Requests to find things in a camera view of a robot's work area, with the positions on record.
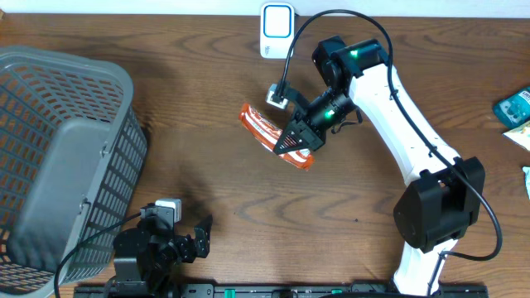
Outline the orange red snack stick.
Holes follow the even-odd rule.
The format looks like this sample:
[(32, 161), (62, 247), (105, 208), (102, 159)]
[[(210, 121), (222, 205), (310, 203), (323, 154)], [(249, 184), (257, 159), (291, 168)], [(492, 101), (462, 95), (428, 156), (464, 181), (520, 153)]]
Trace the orange red snack stick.
[[(242, 125), (261, 143), (267, 150), (272, 151), (282, 129), (268, 121), (257, 109), (249, 103), (244, 103), (238, 115)], [(315, 158), (308, 149), (289, 151), (278, 155), (282, 160), (294, 165), (298, 169), (308, 171)]]

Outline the blue Listerine mouthwash bottle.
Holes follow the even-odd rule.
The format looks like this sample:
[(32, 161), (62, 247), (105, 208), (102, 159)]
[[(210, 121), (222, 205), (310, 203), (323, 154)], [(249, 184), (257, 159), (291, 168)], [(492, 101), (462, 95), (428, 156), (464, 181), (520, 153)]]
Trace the blue Listerine mouthwash bottle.
[(529, 87), (493, 106), (497, 119), (507, 128), (519, 127), (529, 120)]

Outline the yellow snack bag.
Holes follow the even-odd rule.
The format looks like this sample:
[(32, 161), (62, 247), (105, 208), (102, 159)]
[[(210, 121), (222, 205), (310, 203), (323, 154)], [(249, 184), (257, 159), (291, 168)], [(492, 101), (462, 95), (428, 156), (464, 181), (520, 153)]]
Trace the yellow snack bag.
[(530, 122), (513, 128), (503, 134), (504, 137), (516, 143), (518, 146), (530, 151)]

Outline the pale green tissue pack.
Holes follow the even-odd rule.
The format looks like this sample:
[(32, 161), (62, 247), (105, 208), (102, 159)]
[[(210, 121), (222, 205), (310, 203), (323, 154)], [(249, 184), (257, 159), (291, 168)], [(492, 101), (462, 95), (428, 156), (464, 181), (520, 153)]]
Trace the pale green tissue pack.
[(523, 166), (522, 171), (524, 173), (525, 190), (527, 191), (528, 198), (530, 199), (530, 167)]

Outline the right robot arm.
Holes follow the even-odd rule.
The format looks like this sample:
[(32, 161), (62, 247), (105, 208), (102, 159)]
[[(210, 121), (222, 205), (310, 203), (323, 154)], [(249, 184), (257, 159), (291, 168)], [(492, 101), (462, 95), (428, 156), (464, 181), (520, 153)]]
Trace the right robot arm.
[(333, 36), (319, 42), (312, 59), (328, 88), (322, 95), (308, 101), (288, 83), (273, 84), (267, 93), (271, 105), (295, 106), (273, 152), (316, 151), (349, 113), (366, 115), (406, 185), (393, 210), (405, 241), (393, 285), (408, 296), (439, 295), (446, 258), (478, 220), (483, 165), (475, 157), (462, 159), (431, 127), (377, 40), (347, 46)]

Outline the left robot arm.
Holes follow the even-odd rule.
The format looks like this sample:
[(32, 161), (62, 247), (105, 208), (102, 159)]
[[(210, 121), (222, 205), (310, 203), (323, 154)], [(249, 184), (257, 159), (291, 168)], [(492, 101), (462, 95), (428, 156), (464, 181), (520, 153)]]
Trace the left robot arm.
[(175, 266), (206, 258), (210, 253), (213, 216), (196, 226), (193, 236), (175, 232), (176, 210), (149, 204), (141, 208), (135, 228), (113, 241), (115, 279), (111, 297), (180, 297), (171, 280)]

